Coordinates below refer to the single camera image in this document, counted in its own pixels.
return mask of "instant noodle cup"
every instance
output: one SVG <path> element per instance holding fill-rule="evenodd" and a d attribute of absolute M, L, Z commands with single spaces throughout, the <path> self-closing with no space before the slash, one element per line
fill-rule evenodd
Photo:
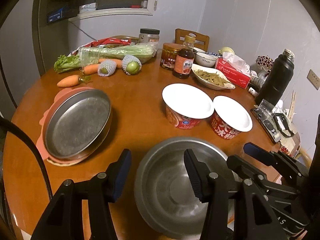
<path fill-rule="evenodd" d="M 232 139 L 252 129 L 252 119 L 241 104 L 232 98 L 217 96 L 213 100 L 211 128 L 220 137 Z"/>
<path fill-rule="evenodd" d="M 166 117 L 177 128 L 191 129 L 213 114 L 211 98 L 200 89 L 186 84 L 171 84 L 162 91 Z"/>

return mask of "wooden table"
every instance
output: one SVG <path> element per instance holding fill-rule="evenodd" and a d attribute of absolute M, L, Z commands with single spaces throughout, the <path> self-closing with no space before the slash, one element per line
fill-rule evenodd
<path fill-rule="evenodd" d="M 124 148 L 132 152 L 132 166 L 122 196 L 110 211 L 119 239 L 166 239 L 151 229 L 140 216 L 133 197 L 133 183 L 139 162 L 155 144 L 175 136 L 193 136 L 207 140 L 226 155 L 237 154 L 254 164 L 273 181 L 278 173 L 266 167 L 243 152 L 246 142 L 270 150 L 278 150 L 264 132 L 261 125 L 252 117 L 253 128 L 231 140 L 218 137 L 208 121 L 202 121 L 191 130 L 180 130 L 171 125 L 165 117 L 162 90 L 172 83 L 186 83 L 196 86 L 211 98 L 228 96 L 238 101 L 249 113 L 254 100 L 247 90 L 211 90 L 202 86 L 190 75 L 186 80 L 175 78 L 169 70 L 159 67 L 160 55 L 143 65 L 141 73 L 127 76 L 117 70 L 110 77 L 92 75 L 92 82 L 81 86 L 103 90 L 111 99 L 113 118 L 110 132 L 102 145 L 85 161 L 70 167 L 57 167 L 45 162 L 53 192 L 65 179 L 74 182 L 88 180 L 118 159 Z M 40 135 L 39 120 L 61 90 L 57 82 L 62 78 L 79 73 L 57 74 L 53 69 L 41 77 L 25 94 L 12 121 L 36 143 Z M 6 196 L 17 226 L 32 234 L 42 212 L 48 204 L 48 195 L 40 169 L 31 151 L 15 136 L 8 134 L 4 146 L 4 184 Z M 87 203 L 83 205 L 85 239 L 90 237 Z"/>

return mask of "power outlet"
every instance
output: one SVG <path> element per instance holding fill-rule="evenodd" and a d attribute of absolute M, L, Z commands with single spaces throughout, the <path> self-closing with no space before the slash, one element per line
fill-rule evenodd
<path fill-rule="evenodd" d="M 318 78 L 318 76 L 312 71 L 312 69 L 310 69 L 307 79 L 311 82 L 311 84 L 313 84 L 313 86 L 319 90 L 320 88 L 320 79 Z"/>

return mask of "black lid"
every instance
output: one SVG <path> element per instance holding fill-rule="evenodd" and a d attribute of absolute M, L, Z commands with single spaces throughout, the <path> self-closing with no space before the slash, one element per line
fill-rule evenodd
<path fill-rule="evenodd" d="M 159 30 L 156 29 L 140 29 L 140 33 L 145 33 L 145 34 L 158 34 L 160 33 Z"/>

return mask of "window sill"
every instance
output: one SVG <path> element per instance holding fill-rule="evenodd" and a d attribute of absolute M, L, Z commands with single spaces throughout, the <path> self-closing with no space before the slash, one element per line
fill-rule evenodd
<path fill-rule="evenodd" d="M 114 9 L 104 9 L 96 10 L 93 12 L 79 13 L 76 17 L 70 18 L 70 22 L 77 20 L 88 19 L 93 17 L 99 17 L 104 15 L 118 15 L 118 14 L 141 14 L 141 15 L 152 15 L 148 9 L 142 8 L 114 8 Z"/>

